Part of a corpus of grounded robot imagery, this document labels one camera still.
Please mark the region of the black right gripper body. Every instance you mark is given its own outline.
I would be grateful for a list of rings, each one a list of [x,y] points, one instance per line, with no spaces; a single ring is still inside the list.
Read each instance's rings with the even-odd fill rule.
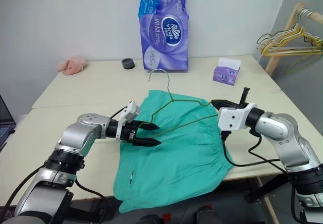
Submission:
[[[247,104],[221,102],[221,139],[226,140],[232,131],[246,129]]]

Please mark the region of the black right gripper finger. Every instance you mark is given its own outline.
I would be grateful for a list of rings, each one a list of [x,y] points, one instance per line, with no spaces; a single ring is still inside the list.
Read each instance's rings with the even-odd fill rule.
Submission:
[[[250,88],[244,87],[241,98],[240,98],[239,106],[246,106],[247,105],[246,99],[247,99],[249,90],[250,90]]]
[[[224,99],[213,99],[211,100],[211,104],[216,109],[220,109],[222,107],[237,108],[236,103]]]

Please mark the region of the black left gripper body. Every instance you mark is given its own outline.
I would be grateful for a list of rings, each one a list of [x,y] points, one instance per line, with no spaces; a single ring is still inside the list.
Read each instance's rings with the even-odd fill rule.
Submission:
[[[140,124],[140,121],[132,121],[122,126],[120,140],[127,143],[139,144],[140,141],[136,134]]]

